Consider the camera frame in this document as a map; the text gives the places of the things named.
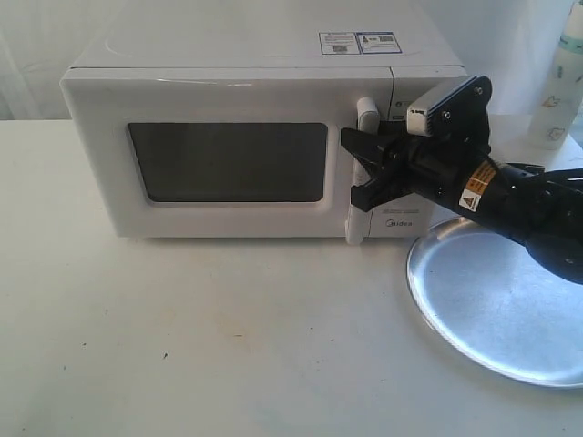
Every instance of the microwave top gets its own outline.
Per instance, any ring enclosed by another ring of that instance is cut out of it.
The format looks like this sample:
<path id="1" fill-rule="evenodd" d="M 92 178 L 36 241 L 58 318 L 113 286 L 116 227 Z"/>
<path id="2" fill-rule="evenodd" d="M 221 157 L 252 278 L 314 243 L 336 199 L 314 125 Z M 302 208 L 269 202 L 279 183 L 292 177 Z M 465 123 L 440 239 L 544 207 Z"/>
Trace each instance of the microwave top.
<path id="1" fill-rule="evenodd" d="M 73 68 L 461 66 L 412 0 L 127 0 Z"/>

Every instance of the microwave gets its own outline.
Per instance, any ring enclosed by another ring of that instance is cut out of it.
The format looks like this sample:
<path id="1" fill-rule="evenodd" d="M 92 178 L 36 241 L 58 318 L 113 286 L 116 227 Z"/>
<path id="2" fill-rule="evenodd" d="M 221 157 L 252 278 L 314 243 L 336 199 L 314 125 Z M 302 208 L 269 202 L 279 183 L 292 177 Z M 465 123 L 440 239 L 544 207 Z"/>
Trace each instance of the microwave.
<path id="1" fill-rule="evenodd" d="M 414 237 L 416 195 L 364 213 L 343 127 L 375 133 L 466 76 L 411 0 L 129 1 L 61 81 L 123 237 Z"/>

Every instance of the barcode sticker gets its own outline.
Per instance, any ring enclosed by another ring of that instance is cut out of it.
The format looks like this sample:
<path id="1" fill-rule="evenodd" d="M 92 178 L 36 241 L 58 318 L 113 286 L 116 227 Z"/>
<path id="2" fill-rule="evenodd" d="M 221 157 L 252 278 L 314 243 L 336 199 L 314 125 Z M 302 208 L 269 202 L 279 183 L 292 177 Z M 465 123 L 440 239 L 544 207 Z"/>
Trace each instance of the barcode sticker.
<path id="1" fill-rule="evenodd" d="M 363 55 L 403 53 L 393 32 L 357 32 L 356 38 Z"/>
<path id="2" fill-rule="evenodd" d="M 361 51 L 353 32 L 320 33 L 323 55 L 360 55 Z"/>

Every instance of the round metal tray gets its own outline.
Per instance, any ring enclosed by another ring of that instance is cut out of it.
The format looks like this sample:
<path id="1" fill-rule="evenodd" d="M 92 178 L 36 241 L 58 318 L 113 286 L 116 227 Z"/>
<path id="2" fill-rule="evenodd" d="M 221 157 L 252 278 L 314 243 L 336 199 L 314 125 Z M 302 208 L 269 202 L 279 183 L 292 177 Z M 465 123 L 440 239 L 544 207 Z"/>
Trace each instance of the round metal tray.
<path id="1" fill-rule="evenodd" d="M 520 245 L 456 218 L 415 242 L 407 273 L 429 324 L 467 357 L 515 380 L 583 387 L 583 286 Z"/>

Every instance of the dark glass window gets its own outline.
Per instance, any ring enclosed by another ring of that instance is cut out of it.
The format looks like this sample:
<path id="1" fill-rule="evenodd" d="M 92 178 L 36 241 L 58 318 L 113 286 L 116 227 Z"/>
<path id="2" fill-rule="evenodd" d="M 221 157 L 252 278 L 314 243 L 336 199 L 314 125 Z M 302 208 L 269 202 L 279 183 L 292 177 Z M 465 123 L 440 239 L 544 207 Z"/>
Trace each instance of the dark glass window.
<path id="1" fill-rule="evenodd" d="M 323 197 L 321 123 L 130 123 L 157 202 L 315 202 Z"/>

